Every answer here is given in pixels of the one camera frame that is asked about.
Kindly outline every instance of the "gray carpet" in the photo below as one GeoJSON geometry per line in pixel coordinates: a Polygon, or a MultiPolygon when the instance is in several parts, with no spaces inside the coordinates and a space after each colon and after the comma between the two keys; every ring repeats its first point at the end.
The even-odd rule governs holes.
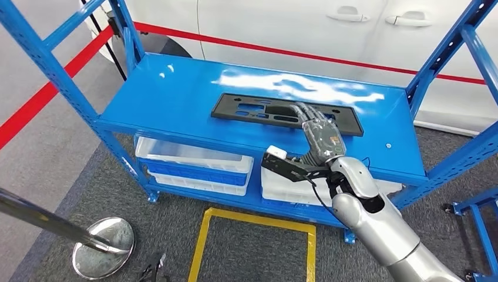
{"type": "MultiPolygon", "coordinates": [[[[428,168],[467,141],[466,137],[428,129],[417,132],[428,168]]],[[[120,139],[131,148],[131,138],[120,139]]],[[[90,162],[99,162],[103,152],[99,147],[97,157],[90,162]]],[[[156,251],[167,253],[165,270],[173,281],[186,281],[203,211],[216,205],[168,194],[162,194],[157,204],[149,204],[140,187],[109,154],[97,166],[89,164],[88,169],[92,167],[91,173],[83,171],[88,180],[85,187],[72,188],[82,191],[69,220],[88,226],[102,217],[120,216],[137,234],[137,248],[127,266],[105,281],[136,281],[137,272],[156,251]]],[[[471,218],[445,214],[440,204],[461,201],[492,187],[498,183],[497,169],[498,159],[493,156],[402,212],[426,246],[455,273],[462,274],[467,268],[486,273],[489,269],[471,218]]],[[[493,220],[490,213],[485,215],[493,220]]],[[[224,219],[213,221],[199,281],[304,281],[306,245],[299,233],[224,219]]],[[[496,228],[490,232],[498,238],[496,228]]],[[[73,243],[57,238],[45,252],[43,245],[49,242],[46,238],[37,240],[11,281],[84,281],[70,265],[73,243]]],[[[317,225],[316,260],[317,281],[391,280],[361,244],[343,243],[342,232],[333,227],[317,225]]]]}

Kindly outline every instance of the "red stripe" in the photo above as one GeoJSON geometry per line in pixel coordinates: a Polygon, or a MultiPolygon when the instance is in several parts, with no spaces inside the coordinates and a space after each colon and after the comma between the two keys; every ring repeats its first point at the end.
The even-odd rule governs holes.
{"type": "MultiPolygon", "coordinates": [[[[180,37],[180,38],[186,38],[186,39],[192,39],[192,40],[198,40],[198,41],[204,41],[204,42],[211,42],[211,43],[234,46],[234,47],[239,47],[239,48],[246,48],[246,49],[258,50],[258,51],[264,51],[264,52],[278,53],[278,54],[283,54],[283,55],[296,56],[296,57],[314,59],[314,60],[319,60],[319,61],[341,63],[344,65],[359,66],[362,68],[380,69],[382,71],[388,71],[388,72],[407,73],[410,75],[415,75],[417,73],[416,70],[411,70],[411,69],[393,68],[391,66],[381,66],[381,65],[374,65],[371,63],[354,62],[354,61],[349,61],[349,60],[330,58],[330,57],[312,55],[312,54],[307,54],[307,53],[265,47],[265,46],[250,44],[250,43],[244,43],[244,42],[233,41],[233,40],[228,40],[228,39],[216,38],[216,37],[207,36],[207,35],[200,35],[200,34],[192,33],[192,32],[179,31],[179,30],[171,29],[171,28],[163,28],[161,26],[149,25],[149,24],[141,23],[141,22],[135,22],[135,27],[138,30],[144,31],[144,32],[151,32],[151,33],[157,33],[157,34],[168,35],[168,36],[176,36],[176,37],[180,37]]],[[[438,75],[437,77],[441,78],[441,79],[455,80],[455,81],[468,82],[468,83],[474,83],[474,84],[485,84],[483,79],[466,78],[466,77],[454,76],[454,75],[438,75]]]]}
{"type": "MultiPolygon", "coordinates": [[[[108,26],[83,48],[64,68],[68,75],[74,77],[100,48],[112,37],[108,26]]],[[[20,107],[2,126],[0,126],[0,150],[16,136],[19,131],[33,119],[45,105],[57,95],[58,90],[51,82],[45,84],[22,107],[20,107]]]]}

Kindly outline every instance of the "white plastic bin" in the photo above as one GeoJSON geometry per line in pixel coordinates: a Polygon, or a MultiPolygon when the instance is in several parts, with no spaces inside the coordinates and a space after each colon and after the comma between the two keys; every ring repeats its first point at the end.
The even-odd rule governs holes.
{"type": "MultiPolygon", "coordinates": [[[[147,165],[149,173],[162,175],[163,178],[174,176],[201,181],[196,184],[197,187],[204,187],[201,185],[204,182],[247,186],[254,162],[254,158],[248,156],[146,137],[137,139],[135,155],[140,163],[147,165]]],[[[217,189],[217,192],[223,193],[223,190],[217,189]]]]}
{"type": "Polygon", "coordinates": [[[248,173],[253,158],[206,148],[139,137],[135,155],[141,159],[173,162],[227,172],[248,173]]]}
{"type": "MultiPolygon", "coordinates": [[[[375,180],[379,189],[385,194],[401,190],[401,184],[384,180],[375,180]]],[[[316,190],[327,206],[332,206],[329,188],[325,178],[314,179],[316,190]]],[[[261,187],[263,198],[290,203],[312,204],[321,206],[313,188],[308,181],[292,182],[268,169],[261,168],[261,187]]]]}
{"type": "Polygon", "coordinates": [[[247,191],[247,185],[249,184],[249,179],[251,178],[251,172],[249,171],[247,175],[247,180],[245,181],[245,185],[237,186],[237,185],[209,182],[209,181],[192,179],[192,178],[172,176],[167,174],[159,174],[151,172],[149,173],[150,175],[154,176],[156,182],[158,182],[159,184],[166,184],[172,186],[179,186],[183,188],[218,192],[224,194],[232,194],[237,196],[245,196],[245,193],[247,191]]]}

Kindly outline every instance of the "stanchion base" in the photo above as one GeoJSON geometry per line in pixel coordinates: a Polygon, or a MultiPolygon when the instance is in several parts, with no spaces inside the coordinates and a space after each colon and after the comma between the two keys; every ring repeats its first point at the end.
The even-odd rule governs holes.
{"type": "Polygon", "coordinates": [[[135,247],[132,226],[119,217],[108,217],[92,224],[87,230],[107,239],[113,247],[130,251],[126,254],[101,253],[77,243],[73,250],[73,267],[76,273],[88,280],[112,275],[125,264],[135,247]]]}

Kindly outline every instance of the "lower shelf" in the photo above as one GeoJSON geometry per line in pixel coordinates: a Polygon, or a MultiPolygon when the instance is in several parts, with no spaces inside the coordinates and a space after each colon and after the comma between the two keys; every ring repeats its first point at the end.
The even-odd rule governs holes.
{"type": "Polygon", "coordinates": [[[290,217],[292,219],[344,228],[344,225],[342,225],[342,223],[340,223],[333,215],[331,215],[325,208],[321,206],[307,206],[304,204],[277,205],[271,203],[270,201],[264,201],[264,199],[261,197],[261,173],[259,169],[255,169],[253,171],[251,180],[249,181],[249,185],[247,186],[247,192],[245,196],[235,196],[216,192],[182,188],[178,186],[163,185],[156,183],[154,178],[151,178],[149,184],[147,185],[147,189],[176,194],[179,196],[204,200],[217,204],[225,204],[227,206],[239,207],[242,209],[253,210],[255,212],[272,214],[275,216],[290,217]]]}

